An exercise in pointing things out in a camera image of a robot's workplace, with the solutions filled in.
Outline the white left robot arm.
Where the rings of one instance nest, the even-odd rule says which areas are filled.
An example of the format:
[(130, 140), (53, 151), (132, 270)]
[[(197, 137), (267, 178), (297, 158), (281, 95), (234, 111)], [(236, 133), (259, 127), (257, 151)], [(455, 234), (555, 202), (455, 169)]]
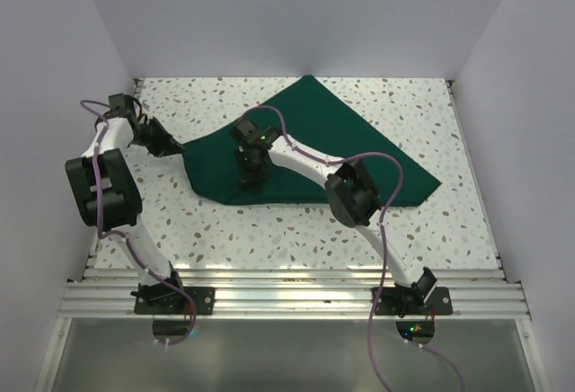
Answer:
[(124, 157), (130, 146), (163, 158), (182, 154), (183, 145), (161, 122), (148, 118), (131, 95), (111, 95), (108, 103), (82, 100), (80, 105), (96, 116), (95, 137), (81, 156), (66, 162), (65, 171), (83, 222), (100, 239), (109, 238), (123, 249), (139, 278), (132, 293), (138, 307), (153, 314), (191, 309), (178, 272), (143, 222), (143, 198)]

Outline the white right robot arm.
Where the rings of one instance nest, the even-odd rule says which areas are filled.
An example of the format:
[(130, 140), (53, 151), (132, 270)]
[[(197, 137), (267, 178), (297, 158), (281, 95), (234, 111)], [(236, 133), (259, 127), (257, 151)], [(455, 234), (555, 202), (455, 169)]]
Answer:
[(432, 302), (437, 278), (419, 263), (408, 264), (391, 246), (385, 234), (383, 216), (392, 200), (382, 201), (361, 153), (349, 158), (323, 154), (295, 141), (283, 127), (263, 130), (241, 117), (230, 136), (237, 143), (234, 152), (240, 184), (252, 188), (270, 178), (272, 166), (299, 174), (322, 187), (336, 221), (358, 231), (385, 263), (394, 279), (397, 303), (408, 312), (422, 312)]

